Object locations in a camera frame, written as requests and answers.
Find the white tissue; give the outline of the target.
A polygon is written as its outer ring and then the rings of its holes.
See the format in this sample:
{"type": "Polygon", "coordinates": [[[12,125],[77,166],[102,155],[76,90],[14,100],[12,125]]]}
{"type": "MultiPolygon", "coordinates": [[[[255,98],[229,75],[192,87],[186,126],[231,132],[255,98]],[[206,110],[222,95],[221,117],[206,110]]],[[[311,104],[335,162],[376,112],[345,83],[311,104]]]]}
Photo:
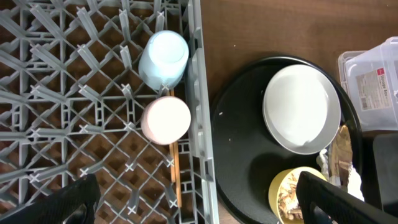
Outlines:
{"type": "Polygon", "coordinates": [[[343,171],[348,172],[347,177],[342,177],[341,174],[330,175],[328,165],[328,150],[322,149],[316,158],[316,162],[321,168],[322,175],[326,180],[341,188],[343,191],[348,192],[350,195],[364,201],[363,193],[361,191],[362,180],[361,176],[357,173],[352,163],[339,162],[343,166],[343,171]]]}

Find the light blue plastic cup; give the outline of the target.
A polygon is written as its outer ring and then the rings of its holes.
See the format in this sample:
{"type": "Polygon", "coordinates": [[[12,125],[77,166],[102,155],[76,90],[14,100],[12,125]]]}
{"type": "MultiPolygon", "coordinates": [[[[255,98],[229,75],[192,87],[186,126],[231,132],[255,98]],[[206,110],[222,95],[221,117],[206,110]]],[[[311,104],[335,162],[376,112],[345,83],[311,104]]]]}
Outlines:
{"type": "Polygon", "coordinates": [[[173,89],[182,79],[188,44],[178,33],[162,30],[152,35],[139,61],[139,76],[153,90],[173,89]]]}

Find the yellow bowl with food scraps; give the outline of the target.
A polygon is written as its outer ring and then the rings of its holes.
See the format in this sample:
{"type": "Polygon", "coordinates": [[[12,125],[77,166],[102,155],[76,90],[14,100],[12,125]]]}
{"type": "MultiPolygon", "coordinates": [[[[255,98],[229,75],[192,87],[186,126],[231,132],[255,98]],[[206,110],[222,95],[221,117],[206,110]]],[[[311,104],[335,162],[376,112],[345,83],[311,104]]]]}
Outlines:
{"type": "Polygon", "coordinates": [[[323,174],[311,167],[288,169],[277,174],[271,182],[268,199],[271,210],[282,224],[303,224],[303,215],[297,198],[297,184],[301,172],[309,172],[326,180],[323,174]]]}

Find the grey dishwasher rack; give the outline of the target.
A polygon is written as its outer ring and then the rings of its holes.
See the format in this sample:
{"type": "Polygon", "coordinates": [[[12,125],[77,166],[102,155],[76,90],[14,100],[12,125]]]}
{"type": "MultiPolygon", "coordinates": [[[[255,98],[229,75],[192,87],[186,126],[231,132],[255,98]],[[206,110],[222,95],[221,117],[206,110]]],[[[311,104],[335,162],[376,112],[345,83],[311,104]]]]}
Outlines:
{"type": "Polygon", "coordinates": [[[1,2],[1,218],[94,174],[94,223],[218,223],[200,1],[1,2]],[[180,34],[189,56],[170,91],[139,76],[150,37],[180,34]],[[169,145],[147,139],[163,96],[191,114],[179,139],[182,207],[169,145]]]}

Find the gold brown snack wrapper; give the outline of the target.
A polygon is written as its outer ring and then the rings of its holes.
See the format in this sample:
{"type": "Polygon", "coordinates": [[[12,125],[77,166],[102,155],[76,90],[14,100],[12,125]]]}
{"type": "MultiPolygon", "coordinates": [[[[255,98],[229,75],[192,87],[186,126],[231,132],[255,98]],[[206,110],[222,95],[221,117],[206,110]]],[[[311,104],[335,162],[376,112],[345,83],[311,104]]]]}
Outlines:
{"type": "Polygon", "coordinates": [[[329,182],[347,189],[349,170],[353,164],[353,150],[347,125],[339,127],[328,150],[329,182]]]}

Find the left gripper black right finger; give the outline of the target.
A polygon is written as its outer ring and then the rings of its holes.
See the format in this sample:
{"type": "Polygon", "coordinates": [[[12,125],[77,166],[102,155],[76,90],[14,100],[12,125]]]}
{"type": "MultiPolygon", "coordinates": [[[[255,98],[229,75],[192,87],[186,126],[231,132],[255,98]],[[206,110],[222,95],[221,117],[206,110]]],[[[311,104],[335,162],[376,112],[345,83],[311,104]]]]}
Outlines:
{"type": "Polygon", "coordinates": [[[397,223],[397,218],[303,171],[297,198],[305,223],[397,223]]]}

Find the pink plastic cup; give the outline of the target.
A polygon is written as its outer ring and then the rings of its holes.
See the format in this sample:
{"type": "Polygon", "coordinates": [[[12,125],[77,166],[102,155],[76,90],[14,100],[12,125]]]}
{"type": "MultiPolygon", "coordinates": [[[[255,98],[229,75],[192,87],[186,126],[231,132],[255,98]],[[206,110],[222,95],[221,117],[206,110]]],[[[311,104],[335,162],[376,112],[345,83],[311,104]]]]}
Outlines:
{"type": "Polygon", "coordinates": [[[141,128],[150,141],[169,145],[188,131],[190,123],[191,114],[187,104],[175,96],[163,96],[145,108],[141,128]]]}

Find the rectangular black tray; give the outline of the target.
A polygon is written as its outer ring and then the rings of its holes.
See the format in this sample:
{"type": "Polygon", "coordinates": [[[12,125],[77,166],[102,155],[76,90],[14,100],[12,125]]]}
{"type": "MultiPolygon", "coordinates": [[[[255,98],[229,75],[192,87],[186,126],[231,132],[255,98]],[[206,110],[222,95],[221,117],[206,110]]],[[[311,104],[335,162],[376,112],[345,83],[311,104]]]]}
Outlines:
{"type": "Polygon", "coordinates": [[[363,141],[362,191],[365,202],[397,216],[397,134],[363,141]]]}

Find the clear plastic storage bin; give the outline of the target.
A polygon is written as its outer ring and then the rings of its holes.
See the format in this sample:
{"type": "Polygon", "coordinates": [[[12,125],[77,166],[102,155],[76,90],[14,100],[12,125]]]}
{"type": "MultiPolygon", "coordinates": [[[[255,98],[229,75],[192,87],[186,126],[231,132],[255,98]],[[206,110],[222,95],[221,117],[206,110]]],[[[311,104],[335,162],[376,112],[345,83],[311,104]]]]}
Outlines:
{"type": "Polygon", "coordinates": [[[340,83],[363,131],[397,130],[397,37],[338,57],[340,83]]]}

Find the wooden chopstick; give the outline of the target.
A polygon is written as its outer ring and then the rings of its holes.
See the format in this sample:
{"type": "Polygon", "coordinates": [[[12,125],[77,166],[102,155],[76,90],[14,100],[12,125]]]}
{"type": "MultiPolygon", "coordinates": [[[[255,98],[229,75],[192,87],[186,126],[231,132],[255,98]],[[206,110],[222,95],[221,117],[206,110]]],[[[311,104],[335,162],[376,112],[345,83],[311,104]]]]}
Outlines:
{"type": "Polygon", "coordinates": [[[172,164],[170,166],[170,174],[171,174],[171,181],[175,183],[176,175],[175,175],[175,150],[174,150],[174,142],[169,144],[170,155],[172,157],[172,164]]]}
{"type": "Polygon", "coordinates": [[[175,182],[176,182],[176,195],[178,208],[182,207],[182,189],[180,180],[180,164],[179,164],[179,153],[178,153],[178,142],[173,143],[174,150],[174,161],[175,161],[175,182]]]}

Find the white round plate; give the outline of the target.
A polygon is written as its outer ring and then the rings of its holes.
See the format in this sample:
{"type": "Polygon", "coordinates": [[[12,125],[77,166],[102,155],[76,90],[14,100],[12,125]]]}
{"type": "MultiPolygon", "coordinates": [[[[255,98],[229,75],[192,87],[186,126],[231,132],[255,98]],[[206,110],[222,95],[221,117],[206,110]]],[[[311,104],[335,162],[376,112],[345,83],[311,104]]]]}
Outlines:
{"type": "Polygon", "coordinates": [[[286,150],[315,154],[334,140],[341,121],[331,81],[309,65],[289,65],[268,82],[262,101],[264,122],[286,150]]]}

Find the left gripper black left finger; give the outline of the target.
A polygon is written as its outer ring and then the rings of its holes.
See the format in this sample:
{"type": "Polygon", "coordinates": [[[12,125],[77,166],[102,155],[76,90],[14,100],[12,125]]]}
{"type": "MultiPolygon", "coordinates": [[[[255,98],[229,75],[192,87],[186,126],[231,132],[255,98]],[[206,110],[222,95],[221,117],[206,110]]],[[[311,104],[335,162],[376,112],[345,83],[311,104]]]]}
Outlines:
{"type": "Polygon", "coordinates": [[[85,175],[32,205],[1,219],[5,224],[94,224],[101,192],[94,174],[85,175]]]}

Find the round black tray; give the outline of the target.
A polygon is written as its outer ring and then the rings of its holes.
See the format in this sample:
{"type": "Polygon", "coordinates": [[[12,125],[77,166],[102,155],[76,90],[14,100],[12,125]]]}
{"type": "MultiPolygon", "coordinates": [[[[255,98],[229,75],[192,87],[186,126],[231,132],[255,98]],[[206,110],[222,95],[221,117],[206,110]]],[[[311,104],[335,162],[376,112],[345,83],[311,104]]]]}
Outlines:
{"type": "Polygon", "coordinates": [[[343,122],[349,129],[353,165],[363,172],[362,130],[357,112],[340,84],[321,67],[302,58],[278,55],[255,60],[235,73],[211,107],[211,132],[218,198],[241,223],[277,223],[268,201],[273,178],[295,167],[316,168],[315,155],[299,155],[280,146],[268,132],[262,101],[271,78],[289,65],[308,65],[334,86],[343,122]]]}

